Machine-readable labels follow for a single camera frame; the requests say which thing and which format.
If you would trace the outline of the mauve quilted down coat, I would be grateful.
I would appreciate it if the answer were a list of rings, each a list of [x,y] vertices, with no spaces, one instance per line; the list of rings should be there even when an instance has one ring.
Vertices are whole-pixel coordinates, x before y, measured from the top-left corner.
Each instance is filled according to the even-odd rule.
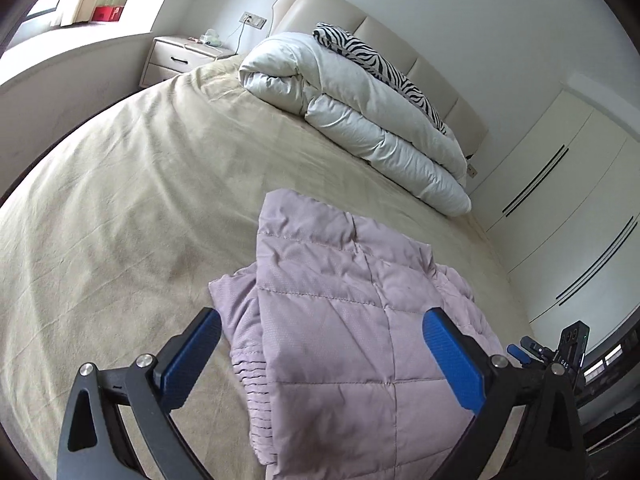
[[[427,479],[471,420],[422,335],[441,308],[490,354],[469,284],[431,247],[291,190],[252,264],[209,285],[271,479]]]

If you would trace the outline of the beige bed sheet mattress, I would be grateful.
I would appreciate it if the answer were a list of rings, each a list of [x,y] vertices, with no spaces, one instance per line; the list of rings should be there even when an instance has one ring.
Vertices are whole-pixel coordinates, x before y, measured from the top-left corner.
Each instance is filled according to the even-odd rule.
[[[1,423],[55,475],[78,367],[157,351],[255,257],[265,195],[290,188],[433,247],[502,342],[530,331],[472,216],[449,219],[240,84],[239,58],[122,100],[79,127],[1,208]]]

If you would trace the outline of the white folded duvet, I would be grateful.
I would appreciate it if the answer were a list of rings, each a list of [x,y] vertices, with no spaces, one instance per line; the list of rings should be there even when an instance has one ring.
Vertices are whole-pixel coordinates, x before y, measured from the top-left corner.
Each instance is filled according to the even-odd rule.
[[[254,47],[239,68],[253,96],[305,119],[448,217],[468,214],[466,160],[447,125],[313,36],[282,32]]]

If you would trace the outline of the zebra print pillow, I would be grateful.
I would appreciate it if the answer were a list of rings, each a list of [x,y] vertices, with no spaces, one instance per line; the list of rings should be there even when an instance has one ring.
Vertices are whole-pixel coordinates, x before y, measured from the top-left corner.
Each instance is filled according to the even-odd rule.
[[[426,95],[377,50],[347,30],[328,23],[318,23],[312,31],[312,36],[322,47],[354,62],[368,74],[399,93],[420,110],[442,134],[447,132],[445,123]]]

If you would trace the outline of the white bedside table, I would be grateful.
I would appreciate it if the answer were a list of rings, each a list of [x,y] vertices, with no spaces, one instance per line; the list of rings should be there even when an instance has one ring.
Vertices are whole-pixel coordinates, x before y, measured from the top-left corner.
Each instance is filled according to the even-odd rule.
[[[195,70],[198,66],[231,58],[233,55],[232,50],[200,44],[189,38],[155,37],[142,70],[139,87],[149,88],[159,82]]]

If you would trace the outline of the beige upholstered headboard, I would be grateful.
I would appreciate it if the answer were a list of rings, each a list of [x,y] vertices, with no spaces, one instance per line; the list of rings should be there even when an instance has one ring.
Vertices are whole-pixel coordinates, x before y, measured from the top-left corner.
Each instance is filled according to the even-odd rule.
[[[271,7],[270,34],[306,32],[319,22],[340,26],[381,53],[407,76],[454,130],[463,154],[473,156],[488,128],[463,96],[407,41],[346,0],[276,0]]]

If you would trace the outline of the tissue box on nightstand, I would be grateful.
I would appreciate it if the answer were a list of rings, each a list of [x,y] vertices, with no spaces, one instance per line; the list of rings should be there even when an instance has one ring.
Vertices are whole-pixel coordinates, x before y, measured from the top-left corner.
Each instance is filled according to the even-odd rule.
[[[220,48],[222,46],[222,41],[218,32],[213,28],[207,29],[206,32],[200,36],[200,43],[214,48]]]

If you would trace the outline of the red box on shelf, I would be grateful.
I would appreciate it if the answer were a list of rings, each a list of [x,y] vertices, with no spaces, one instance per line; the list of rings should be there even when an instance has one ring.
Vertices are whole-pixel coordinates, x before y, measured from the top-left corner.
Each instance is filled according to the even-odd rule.
[[[92,14],[93,22],[118,22],[122,16],[123,6],[97,6]]]

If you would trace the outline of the wall power socket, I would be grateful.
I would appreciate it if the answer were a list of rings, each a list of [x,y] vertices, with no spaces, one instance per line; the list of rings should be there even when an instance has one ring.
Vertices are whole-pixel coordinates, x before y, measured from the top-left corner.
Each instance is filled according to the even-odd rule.
[[[266,21],[262,16],[250,12],[244,12],[239,19],[239,22],[243,26],[253,27],[258,30],[261,30],[265,26]]]

